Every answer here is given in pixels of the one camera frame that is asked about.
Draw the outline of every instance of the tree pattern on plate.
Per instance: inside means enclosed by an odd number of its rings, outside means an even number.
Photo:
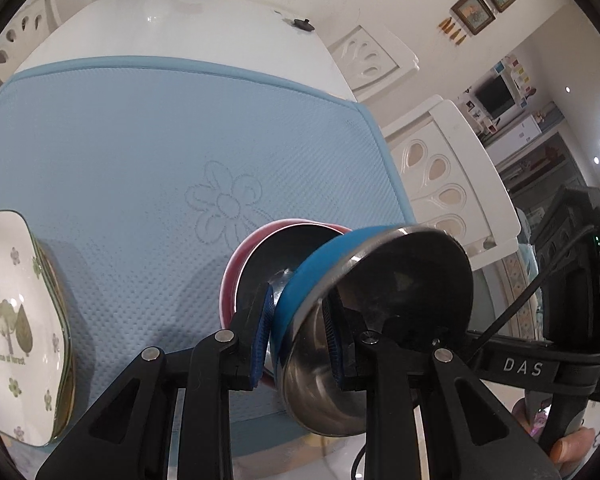
[[[15,247],[11,248],[11,261],[13,262],[13,265],[20,263],[20,253],[16,251]]]
[[[18,386],[18,381],[13,377],[9,378],[9,391],[13,394],[14,397],[18,397],[22,394],[22,390]]]
[[[49,390],[46,391],[45,394],[45,410],[50,412],[52,410],[51,408],[51,394],[49,393]]]
[[[31,333],[27,314],[24,312],[24,305],[22,304],[20,305],[18,317],[16,318],[16,339],[24,354],[29,357],[29,352],[31,352],[31,349],[33,348],[33,334]]]
[[[13,339],[11,334],[15,332],[18,345],[28,357],[33,347],[33,336],[29,320],[21,304],[16,314],[13,305],[8,300],[0,301],[0,334],[7,340],[9,355],[13,355]]]
[[[13,355],[13,344],[11,334],[16,330],[18,316],[11,303],[7,300],[0,302],[0,333],[7,339],[9,355]]]

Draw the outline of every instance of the stainless steel bowl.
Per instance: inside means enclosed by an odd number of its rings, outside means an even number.
[[[430,351],[439,339],[453,349],[461,344],[471,316],[469,260],[442,231],[392,227],[343,235],[318,249],[303,267],[276,309],[278,321],[286,310],[294,311],[282,335],[274,320],[276,386],[287,412],[308,430],[325,436],[363,433],[366,394],[343,392],[333,378],[322,300],[337,287],[346,307],[359,310],[370,329],[390,332],[403,347]]]
[[[273,286],[274,304],[277,304],[294,270],[316,249],[341,234],[334,226],[303,222],[284,226],[267,235],[251,251],[240,270],[235,309],[249,308],[253,294],[265,282]],[[271,377],[273,364],[268,347],[264,368],[265,373]]]

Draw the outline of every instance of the flower embroidery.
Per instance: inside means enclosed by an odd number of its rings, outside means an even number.
[[[224,165],[214,160],[205,165],[207,184],[187,189],[189,206],[202,214],[196,221],[196,235],[211,244],[224,237],[229,249],[235,250],[247,235],[271,222],[255,205],[262,197],[262,186],[250,175],[233,178]]]
[[[16,381],[13,378],[9,378],[9,390],[11,391],[14,397],[17,397],[22,393],[22,390],[18,386],[18,381]]]

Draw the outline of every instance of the white chair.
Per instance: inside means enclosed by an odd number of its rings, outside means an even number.
[[[0,34],[0,86],[61,24],[55,0],[27,0]]]
[[[413,51],[384,25],[372,20],[358,23],[330,43],[328,49],[359,102],[419,70]]]
[[[382,135],[418,223],[453,235],[473,270],[518,250],[520,222],[509,195],[451,101],[433,96]]]

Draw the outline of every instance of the finger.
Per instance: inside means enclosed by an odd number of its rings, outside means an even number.
[[[526,407],[525,399],[520,399],[515,403],[511,410],[511,415],[519,422],[520,426],[524,428],[527,433],[531,433],[531,426],[526,420]]]
[[[580,428],[567,435],[552,447],[549,457],[557,465],[567,462],[579,463],[589,452],[596,438],[595,430]]]
[[[565,464],[562,464],[561,466],[558,466],[560,476],[562,478],[567,478],[567,476],[571,475],[574,471],[576,471],[581,461],[582,460],[578,460],[577,462],[567,462]]]

